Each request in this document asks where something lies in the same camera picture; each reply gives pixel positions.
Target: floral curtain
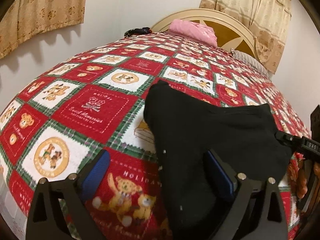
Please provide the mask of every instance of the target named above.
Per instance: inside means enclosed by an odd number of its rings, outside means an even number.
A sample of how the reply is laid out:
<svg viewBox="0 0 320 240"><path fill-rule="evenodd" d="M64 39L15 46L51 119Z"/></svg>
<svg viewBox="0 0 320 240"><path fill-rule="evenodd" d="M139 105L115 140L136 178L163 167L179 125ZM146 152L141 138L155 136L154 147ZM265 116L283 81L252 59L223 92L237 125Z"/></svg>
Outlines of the floral curtain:
<svg viewBox="0 0 320 240"><path fill-rule="evenodd" d="M202 0L200 8L224 12L243 23L256 36L260 62L276 72L291 20L291 0Z"/></svg>
<svg viewBox="0 0 320 240"><path fill-rule="evenodd" d="M38 33L84 22L85 0L15 0L0 22L0 59Z"/></svg>

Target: red and white checkered bedspread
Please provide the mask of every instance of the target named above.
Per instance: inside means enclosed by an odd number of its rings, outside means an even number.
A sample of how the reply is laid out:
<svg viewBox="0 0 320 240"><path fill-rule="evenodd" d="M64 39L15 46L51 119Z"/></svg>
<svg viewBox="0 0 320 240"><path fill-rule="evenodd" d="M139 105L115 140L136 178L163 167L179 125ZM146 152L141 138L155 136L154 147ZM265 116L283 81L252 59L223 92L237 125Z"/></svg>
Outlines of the red and white checkered bedspread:
<svg viewBox="0 0 320 240"><path fill-rule="evenodd" d="M116 41L43 73L0 116L0 172L22 212L28 215L41 177L65 179L105 148L110 168L86 203L94 221L110 240L170 239L154 139L143 120L148 89L159 79L216 106L269 103L279 129L308 136L273 83L222 49L167 33ZM288 183L297 157L279 185L290 237L299 221Z"/></svg>

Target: screw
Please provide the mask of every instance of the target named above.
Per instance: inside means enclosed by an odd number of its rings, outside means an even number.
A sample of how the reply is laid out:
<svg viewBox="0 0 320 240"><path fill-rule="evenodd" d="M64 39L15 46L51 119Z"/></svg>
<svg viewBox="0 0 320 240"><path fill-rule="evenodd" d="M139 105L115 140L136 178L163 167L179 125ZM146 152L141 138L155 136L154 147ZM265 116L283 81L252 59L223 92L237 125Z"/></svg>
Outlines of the screw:
<svg viewBox="0 0 320 240"><path fill-rule="evenodd" d="M241 173L238 173L237 176L238 176L238 178L241 179L241 180L245 180L245 179L247 178L247 175L245 175L245 174L242 173L242 172L241 172Z"/></svg>
<svg viewBox="0 0 320 240"><path fill-rule="evenodd" d="M68 179L71 179L71 180L74 180L74 179L76 179L77 178L77 174L76 173L71 173L71 174L69 174L69 176L68 176Z"/></svg>
<svg viewBox="0 0 320 240"><path fill-rule="evenodd" d="M268 179L268 181L269 181L269 183L271 183L271 184L275 184L275 183L276 183L276 180L275 180L273 177L270 177L270 178Z"/></svg>
<svg viewBox="0 0 320 240"><path fill-rule="evenodd" d="M39 183L40 184L44 184L44 183L46 183L47 182L47 178L41 178L41 179L39 179Z"/></svg>

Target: pink cloth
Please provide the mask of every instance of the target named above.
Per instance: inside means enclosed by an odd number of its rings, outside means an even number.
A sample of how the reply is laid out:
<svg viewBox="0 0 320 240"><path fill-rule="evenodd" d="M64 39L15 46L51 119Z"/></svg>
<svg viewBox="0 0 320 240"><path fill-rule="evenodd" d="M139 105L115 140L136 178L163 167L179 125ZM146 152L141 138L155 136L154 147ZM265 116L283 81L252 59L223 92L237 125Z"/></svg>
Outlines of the pink cloth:
<svg viewBox="0 0 320 240"><path fill-rule="evenodd" d="M217 47L217 37L211 27L190 21L175 19L169 26L169 31L185 35L204 44Z"/></svg>

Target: white wall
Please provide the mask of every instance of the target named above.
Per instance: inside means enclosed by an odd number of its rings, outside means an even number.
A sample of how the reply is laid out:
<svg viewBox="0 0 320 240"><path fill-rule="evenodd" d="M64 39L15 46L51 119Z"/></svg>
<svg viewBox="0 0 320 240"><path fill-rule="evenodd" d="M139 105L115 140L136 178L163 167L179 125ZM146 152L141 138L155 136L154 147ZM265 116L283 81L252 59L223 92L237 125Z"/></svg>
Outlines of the white wall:
<svg viewBox="0 0 320 240"><path fill-rule="evenodd" d="M0 60L0 111L32 79L68 57L122 38L132 28L152 26L201 0L86 0L84 24L39 34ZM320 35L298 0L280 65L272 81L309 126L320 103Z"/></svg>
<svg viewBox="0 0 320 240"><path fill-rule="evenodd" d="M320 34L298 0L292 0L288 32L272 82L309 128L310 114L320 104Z"/></svg>
<svg viewBox="0 0 320 240"><path fill-rule="evenodd" d="M201 0L86 0L84 23L39 34L0 60L0 112L34 78L67 58L151 27Z"/></svg>

